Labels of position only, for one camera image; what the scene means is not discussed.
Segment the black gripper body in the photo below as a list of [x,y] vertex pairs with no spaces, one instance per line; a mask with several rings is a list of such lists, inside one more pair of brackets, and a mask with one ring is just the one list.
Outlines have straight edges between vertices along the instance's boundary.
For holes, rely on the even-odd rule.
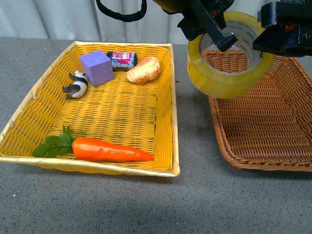
[[167,14],[182,13],[191,10],[194,13],[200,10],[212,17],[223,14],[234,0],[154,0]]

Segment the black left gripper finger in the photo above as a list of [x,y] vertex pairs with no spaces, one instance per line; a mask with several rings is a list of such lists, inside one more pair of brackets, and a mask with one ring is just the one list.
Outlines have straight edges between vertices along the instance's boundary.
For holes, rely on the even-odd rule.
[[311,1],[269,2],[257,20],[264,31],[254,40],[254,50],[283,57],[312,55]]

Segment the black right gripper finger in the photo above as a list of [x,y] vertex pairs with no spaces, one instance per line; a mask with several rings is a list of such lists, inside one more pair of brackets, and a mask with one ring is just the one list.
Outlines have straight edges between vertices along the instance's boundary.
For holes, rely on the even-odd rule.
[[182,14],[183,19],[178,23],[178,27],[189,41],[193,41],[199,35],[207,33],[221,52],[227,51],[238,41],[234,33],[223,34],[222,30],[226,27],[224,13],[212,17],[201,10],[197,13],[186,10]]

